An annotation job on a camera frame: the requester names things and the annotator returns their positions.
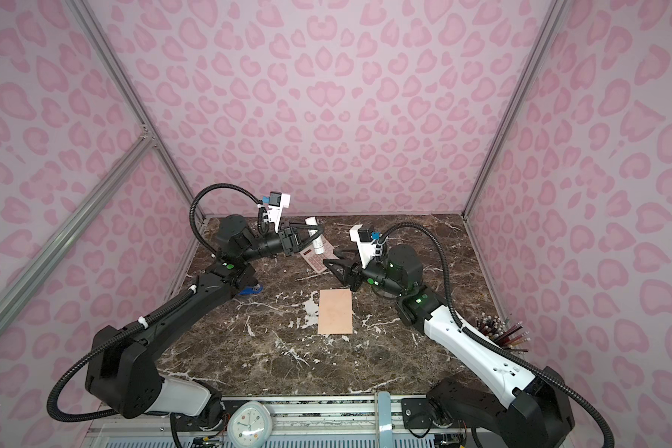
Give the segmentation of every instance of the cardboard sheet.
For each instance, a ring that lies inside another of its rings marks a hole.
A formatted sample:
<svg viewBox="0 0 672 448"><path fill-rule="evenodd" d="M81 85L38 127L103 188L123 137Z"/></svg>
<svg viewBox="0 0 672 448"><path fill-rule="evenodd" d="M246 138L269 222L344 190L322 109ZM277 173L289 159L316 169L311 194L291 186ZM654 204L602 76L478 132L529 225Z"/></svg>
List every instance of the cardboard sheet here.
<svg viewBox="0 0 672 448"><path fill-rule="evenodd" d="M304 250L299 252L301 256L304 257L304 260L306 260L306 263L311 266L311 269L313 269L317 274L320 274L326 270L326 266L324 266L324 259L330 258L336 258L334 255L334 247L331 246L331 243L324 238L321 237L323 242L324 242L324 253L319 255L316 252L314 252L314 245L313 243L306 246Z"/></svg>
<svg viewBox="0 0 672 448"><path fill-rule="evenodd" d="M353 333L351 290L319 291L320 335L349 335Z"/></svg>

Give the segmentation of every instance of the white cylinder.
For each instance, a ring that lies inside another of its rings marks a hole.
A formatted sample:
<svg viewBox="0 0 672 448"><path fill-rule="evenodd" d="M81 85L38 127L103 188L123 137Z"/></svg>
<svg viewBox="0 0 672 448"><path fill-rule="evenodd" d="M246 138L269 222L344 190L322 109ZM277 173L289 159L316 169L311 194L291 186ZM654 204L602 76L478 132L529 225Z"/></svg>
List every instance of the white cylinder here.
<svg viewBox="0 0 672 448"><path fill-rule="evenodd" d="M316 222L316 217L306 218L306 224L308 224L310 226L317 225L318 223ZM314 234L316 234L317 231L318 230L309 230L309 235L314 235ZM314 240L314 242L312 243L312 245L314 246L314 252L316 252L319 255L324 253L324 242L321 239L321 236L316 238Z"/></svg>
<svg viewBox="0 0 672 448"><path fill-rule="evenodd" d="M162 390L147 412L176 412L190 417L198 416L211 398L206 387L194 381L163 377Z"/></svg>

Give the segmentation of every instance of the blue object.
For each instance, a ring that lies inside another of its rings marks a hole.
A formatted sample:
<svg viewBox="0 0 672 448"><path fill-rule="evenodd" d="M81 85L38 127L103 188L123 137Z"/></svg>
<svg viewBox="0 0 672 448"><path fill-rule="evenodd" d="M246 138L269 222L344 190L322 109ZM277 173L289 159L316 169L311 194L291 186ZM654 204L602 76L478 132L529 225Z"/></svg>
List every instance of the blue object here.
<svg viewBox="0 0 672 448"><path fill-rule="evenodd" d="M258 284L257 286L247 286L242 291L239 293L239 295L254 295L254 294L259 294L261 291L264 290L264 287L261 286L261 283Z"/></svg>
<svg viewBox="0 0 672 448"><path fill-rule="evenodd" d="M380 391L376 395L376 418L378 420L378 443L376 446L378 448L395 448L391 416L391 394L386 391Z"/></svg>

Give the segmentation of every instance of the clock face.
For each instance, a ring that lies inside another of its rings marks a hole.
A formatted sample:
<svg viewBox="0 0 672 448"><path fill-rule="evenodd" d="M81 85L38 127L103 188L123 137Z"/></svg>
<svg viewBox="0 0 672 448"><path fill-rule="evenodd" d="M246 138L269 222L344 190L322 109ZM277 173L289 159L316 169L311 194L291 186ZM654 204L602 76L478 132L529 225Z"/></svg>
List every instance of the clock face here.
<svg viewBox="0 0 672 448"><path fill-rule="evenodd" d="M270 417L263 405L245 404L229 421L232 441L245 448L260 446L271 433Z"/></svg>

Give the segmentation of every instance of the black cable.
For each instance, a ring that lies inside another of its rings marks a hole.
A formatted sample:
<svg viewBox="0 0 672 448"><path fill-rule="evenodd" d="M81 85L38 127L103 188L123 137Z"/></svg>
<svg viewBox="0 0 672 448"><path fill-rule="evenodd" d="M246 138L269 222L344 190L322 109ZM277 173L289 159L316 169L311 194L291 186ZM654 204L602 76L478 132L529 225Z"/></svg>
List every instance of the black cable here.
<svg viewBox="0 0 672 448"><path fill-rule="evenodd" d="M463 440L461 440L461 445L464 447L468 443L468 426L466 425L465 421L461 421L463 423L464 431L463 431ZM458 423L458 430L461 428L461 422Z"/></svg>
<svg viewBox="0 0 672 448"><path fill-rule="evenodd" d="M204 188L201 192L197 193L196 196L194 196L194 200L192 201L192 205L189 207L189 225L192 228L192 233L194 234L194 237L197 238L197 241L199 241L199 244L204 246L205 249L207 249L209 252L213 253L215 256L217 256L216 249L212 247L209 243L206 242L206 240L201 236L199 233L199 229L197 228L197 223L196 220L194 219L194 214L196 213L197 210L197 205L199 205L199 201L204 197L204 195L208 192L212 192L213 190L216 189L230 189L237 191L239 193L244 193L246 194L254 203L261 204L262 201L258 199L255 195L251 194L247 190L243 189L241 186L238 185L233 185L233 184L213 184L209 185L208 187Z"/></svg>
<svg viewBox="0 0 672 448"><path fill-rule="evenodd" d="M475 426L471 428L471 435L473 435L473 442L475 442L475 446L478 448L483 448L483 445L481 445L480 439L478 438L478 433L475 430Z"/></svg>
<svg viewBox="0 0 672 448"><path fill-rule="evenodd" d="M184 302L186 302L186 300L188 300L188 298L192 297L193 294L194 292L191 289L182 292L181 295L177 296L177 300L172 302L171 305L163 309L158 309L157 311L154 311L153 313L144 316L144 320L147 321L148 326L151 326L153 323L159 321L159 319L165 317L175 309L179 308ZM70 381L70 379L72 379L75 373L80 371L81 368L85 367L87 363L90 362L91 359L93 359L98 354L104 352L108 348L123 342L124 340L133 336L136 333L139 333L143 329L144 329L143 325L137 322L132 324L131 327L123 328L120 333L116 334L115 336L112 336L110 339L106 340L104 343L100 344L96 348L93 348L88 354L82 356L82 358L80 358L80 360L77 363L74 363L72 367L67 369L67 372L65 372L62 375L62 377L59 380L57 380L54 387L50 391L50 394L47 396L47 404L46 404L47 415L49 415L50 417L54 418L57 421L65 421L68 423L101 419L102 417L111 417L113 415L116 415L117 411L114 409L105 409L104 411L89 412L87 414L67 414L66 412L60 410L60 408L57 406L57 400L60 398L60 393L67 385L67 383Z"/></svg>
<svg viewBox="0 0 672 448"><path fill-rule="evenodd" d="M177 417L174 413L169 414L169 428L172 430L172 442L174 442L174 448L184 448L177 435Z"/></svg>
<svg viewBox="0 0 672 448"><path fill-rule="evenodd" d="M457 325L457 327L460 328L463 331L463 333L468 335L472 340L474 340L478 344L484 346L485 348L493 351L496 354L501 355L503 358L506 358L507 360L516 363L521 367L526 368L527 370L531 371L535 376L545 381L546 383L550 384L552 387L562 390L568 397L573 399L575 403L579 404L583 409L585 409L585 411L587 411L587 413L590 414L591 417L595 420L595 423L597 423L598 426L600 426L600 431L603 433L603 448L614 448L615 436L612 433L612 429L610 429L610 425L608 425L607 421L600 414L600 412L598 412L598 410L595 409L594 406L591 405L590 402L587 401L582 395L572 390L567 384L565 384L563 381L560 381L555 376L552 376L549 373L540 370L538 367L535 367L533 364L527 362L524 359L521 359L520 357L514 354L508 353L501 347L492 344L489 340L484 340L482 337L477 336L473 331L471 331L470 328L463 326L463 321L458 317L458 313L456 312L456 309L453 305L453 298L451 297L451 278L448 272L448 262L446 261L445 252L443 251L443 247L441 246L441 243L438 241L438 238L436 238L435 235L430 233L430 231L427 228L416 222L410 222L410 221L399 222L390 227L383 233L383 235L381 235L381 237L378 239L378 244L383 245L388 235L393 233L398 228L403 227L411 227L420 230L428 238L430 238L430 240L436 246L436 251L438 252L439 258L441 259L441 266L443 268L443 283L444 283L446 301L448 302L448 310L451 312L451 317L453 318L453 321Z"/></svg>
<svg viewBox="0 0 672 448"><path fill-rule="evenodd" d="M422 439L423 437L427 436L427 435L430 433L430 430L433 428L433 417L431 417L430 414L429 414L428 412L419 412L419 413L417 413L417 414L412 415L411 417L408 418L408 420L405 421L405 425L407 426L407 425L410 425L410 424L411 424L411 421L412 421L415 417L422 417L422 416L426 416L426 417L428 417L428 420L429 420L429 423L428 423L428 429L426 430L426 432L424 432L424 433L421 434L421 435L418 435L418 434L416 434L415 432L413 432L413 430L412 430L411 428L406 427L406 429L408 430L408 432L410 432L411 435L414 436L414 437L417 438L417 439Z"/></svg>
<svg viewBox="0 0 672 448"><path fill-rule="evenodd" d="M262 235L266 235L269 231L269 224L264 220L264 214L266 212L266 207L260 207L259 216L256 217L256 228L259 229L259 233Z"/></svg>
<svg viewBox="0 0 672 448"><path fill-rule="evenodd" d="M453 299L451 298L451 274L448 271L448 262L446 261L446 253L443 250L443 246L441 246L441 243L439 242L438 238L436 238L436 235L430 233L430 230L428 230L427 228L425 228L424 226L420 225L417 222L403 221L389 227L388 230L386 230L378 239L378 244L384 245L386 238L388 238L388 235L394 233L394 231L403 227L415 228L416 230L421 231L428 238L430 238L433 245L436 246L436 251L438 252L438 257L441 259L441 266L443 267L443 289L444 289L444 295L446 296L446 301L448 303L448 309L451 311L452 315L457 316L456 310L453 306ZM457 319L457 323L459 323L458 327L463 326L463 323L460 321L460 319Z"/></svg>

